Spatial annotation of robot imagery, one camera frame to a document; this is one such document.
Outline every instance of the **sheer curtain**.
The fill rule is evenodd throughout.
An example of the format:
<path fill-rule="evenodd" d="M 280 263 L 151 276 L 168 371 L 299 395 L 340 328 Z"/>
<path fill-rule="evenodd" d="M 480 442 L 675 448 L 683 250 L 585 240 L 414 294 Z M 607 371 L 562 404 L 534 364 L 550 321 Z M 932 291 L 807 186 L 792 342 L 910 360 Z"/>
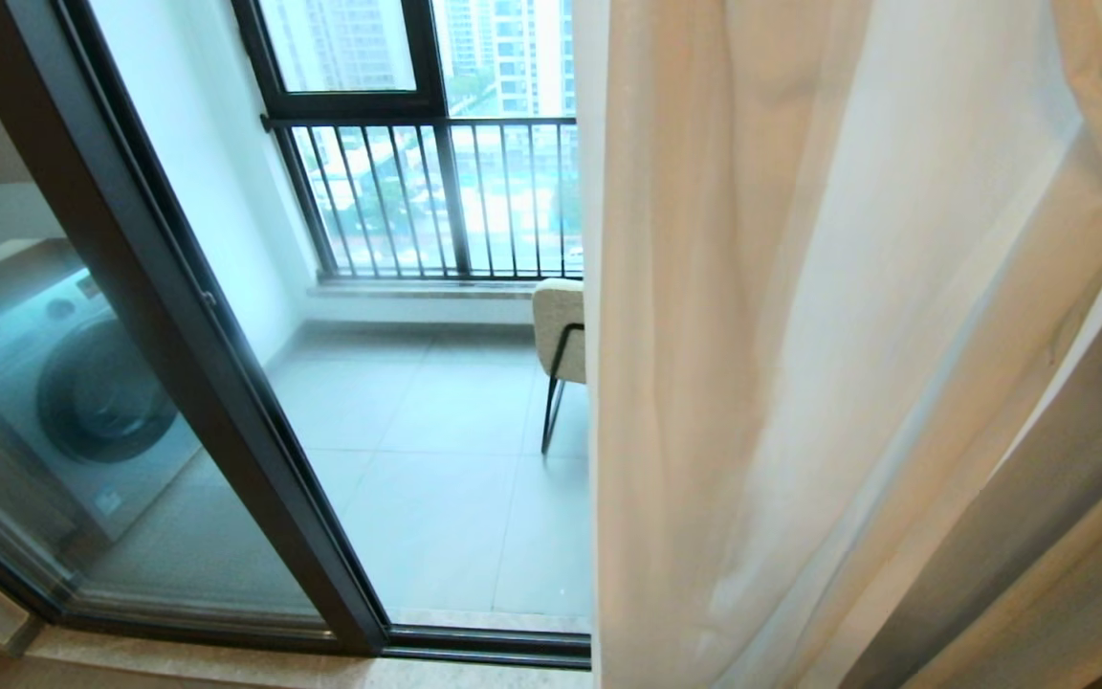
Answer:
<path fill-rule="evenodd" d="M 574 21 L 596 676 L 838 686 L 1102 280 L 1102 3 Z"/>

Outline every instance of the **window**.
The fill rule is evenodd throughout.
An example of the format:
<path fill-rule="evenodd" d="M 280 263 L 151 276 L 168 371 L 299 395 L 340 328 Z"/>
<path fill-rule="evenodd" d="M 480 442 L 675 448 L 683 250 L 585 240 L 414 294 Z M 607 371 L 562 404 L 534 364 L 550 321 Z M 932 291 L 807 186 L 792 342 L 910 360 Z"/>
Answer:
<path fill-rule="evenodd" d="M 261 4 L 242 34 L 323 276 L 581 274 L 560 3 L 557 31 L 527 32 L 512 0 L 356 0 L 371 18 L 333 25 L 341 1 L 236 0 Z"/>

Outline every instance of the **chair backrest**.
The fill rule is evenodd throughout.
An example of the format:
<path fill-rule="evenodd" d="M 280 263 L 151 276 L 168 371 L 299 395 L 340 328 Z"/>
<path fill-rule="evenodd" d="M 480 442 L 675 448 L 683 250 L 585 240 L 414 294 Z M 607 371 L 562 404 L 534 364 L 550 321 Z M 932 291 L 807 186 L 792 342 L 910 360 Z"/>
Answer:
<path fill-rule="evenodd" d="M 544 279 L 533 289 L 533 345 L 542 370 L 551 375 L 555 348 L 564 327 L 585 324 L 585 295 L 575 279 Z M 555 378 L 585 383 L 585 331 L 569 332 Z"/>

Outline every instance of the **washing machine door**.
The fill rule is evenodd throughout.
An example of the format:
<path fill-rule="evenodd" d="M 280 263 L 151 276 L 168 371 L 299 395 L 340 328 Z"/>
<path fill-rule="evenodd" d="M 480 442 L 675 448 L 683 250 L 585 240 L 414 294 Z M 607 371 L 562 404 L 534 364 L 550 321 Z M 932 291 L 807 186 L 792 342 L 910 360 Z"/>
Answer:
<path fill-rule="evenodd" d="M 177 415 L 117 317 L 85 323 L 58 342 L 40 375 L 36 410 L 54 445 L 104 463 L 143 453 Z"/>

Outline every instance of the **balcony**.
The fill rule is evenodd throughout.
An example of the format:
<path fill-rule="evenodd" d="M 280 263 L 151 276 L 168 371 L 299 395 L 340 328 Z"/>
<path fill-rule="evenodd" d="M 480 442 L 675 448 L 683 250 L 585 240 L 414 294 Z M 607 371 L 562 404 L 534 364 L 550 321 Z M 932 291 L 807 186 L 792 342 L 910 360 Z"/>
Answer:
<path fill-rule="evenodd" d="M 272 127 L 323 280 L 581 278 L 576 118 Z"/>

